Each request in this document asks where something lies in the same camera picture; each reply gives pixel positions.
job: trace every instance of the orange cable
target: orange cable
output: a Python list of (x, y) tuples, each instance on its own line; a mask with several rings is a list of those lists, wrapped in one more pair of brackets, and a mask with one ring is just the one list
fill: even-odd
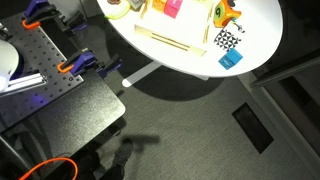
[(26, 180), (33, 172), (35, 172), (41, 166), (44, 166), (44, 165), (46, 165), (48, 163), (51, 163), (51, 162), (54, 162), (54, 161), (67, 161), (67, 162), (70, 162), (74, 166), (74, 176), (73, 176), (72, 180), (76, 180), (77, 175), (78, 175), (78, 166), (77, 166), (77, 164), (72, 159), (63, 158), (63, 157), (61, 157), (61, 158), (52, 158), (52, 159), (46, 160), (46, 161), (36, 165), (30, 171), (25, 173), (21, 178), (19, 178), (19, 180)]

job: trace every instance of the wooden tray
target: wooden tray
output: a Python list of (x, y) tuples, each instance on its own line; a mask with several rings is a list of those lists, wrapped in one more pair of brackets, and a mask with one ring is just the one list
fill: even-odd
[(175, 19), (152, 8), (152, 0), (140, 10), (135, 32), (168, 45), (203, 55), (207, 51), (213, 1), (184, 0)]

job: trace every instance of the gray carpet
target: gray carpet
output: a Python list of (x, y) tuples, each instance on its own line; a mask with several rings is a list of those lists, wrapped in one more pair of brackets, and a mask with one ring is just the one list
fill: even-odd
[[(150, 60), (103, 25), (102, 17), (92, 19), (79, 39), (101, 61), (115, 52), (124, 60), (106, 78), (127, 110), (121, 134), (98, 150), (105, 169), (121, 139), (129, 137), (134, 153), (125, 167), (128, 180), (313, 179), (237, 78), (202, 81), (161, 67), (124, 88), (122, 79)], [(232, 116), (245, 102), (274, 138), (262, 154)]]

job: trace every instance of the blue block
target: blue block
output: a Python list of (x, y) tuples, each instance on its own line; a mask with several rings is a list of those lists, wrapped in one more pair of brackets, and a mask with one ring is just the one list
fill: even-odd
[(237, 50), (230, 49), (227, 54), (219, 60), (219, 63), (228, 70), (235, 66), (242, 58), (243, 56)]

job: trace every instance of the orange toy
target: orange toy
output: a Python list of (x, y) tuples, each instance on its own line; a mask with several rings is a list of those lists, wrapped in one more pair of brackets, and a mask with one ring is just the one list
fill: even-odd
[(241, 11), (233, 10), (228, 0), (221, 0), (214, 10), (214, 25), (217, 28), (225, 27), (230, 20), (237, 19), (241, 16)]
[(166, 6), (167, 0), (153, 0), (152, 7), (162, 13), (164, 13), (164, 7)]

